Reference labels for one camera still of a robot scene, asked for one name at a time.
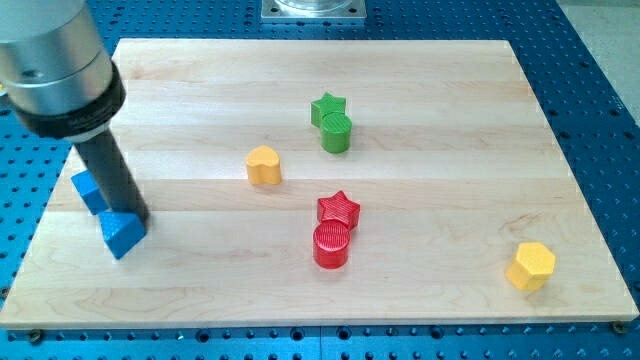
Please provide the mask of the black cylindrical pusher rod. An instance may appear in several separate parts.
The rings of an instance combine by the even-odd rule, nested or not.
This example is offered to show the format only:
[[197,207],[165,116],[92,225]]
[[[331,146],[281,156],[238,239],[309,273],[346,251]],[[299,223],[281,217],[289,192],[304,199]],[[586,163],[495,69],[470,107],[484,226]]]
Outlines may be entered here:
[[111,131],[105,130],[74,147],[109,208],[135,214],[145,225],[148,207]]

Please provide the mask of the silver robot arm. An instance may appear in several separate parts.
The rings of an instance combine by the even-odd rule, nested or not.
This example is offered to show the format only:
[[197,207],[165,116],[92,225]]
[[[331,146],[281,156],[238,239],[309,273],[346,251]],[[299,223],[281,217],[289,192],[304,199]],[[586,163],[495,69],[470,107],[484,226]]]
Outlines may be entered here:
[[24,127],[71,142],[109,207],[149,210],[110,131],[126,91],[84,0],[1,0],[1,82]]

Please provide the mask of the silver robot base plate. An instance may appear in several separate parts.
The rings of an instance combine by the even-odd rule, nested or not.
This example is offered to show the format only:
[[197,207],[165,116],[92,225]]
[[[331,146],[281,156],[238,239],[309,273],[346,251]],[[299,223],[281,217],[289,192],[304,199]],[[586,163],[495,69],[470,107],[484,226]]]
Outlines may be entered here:
[[365,0],[262,0],[261,18],[268,20],[364,19]]

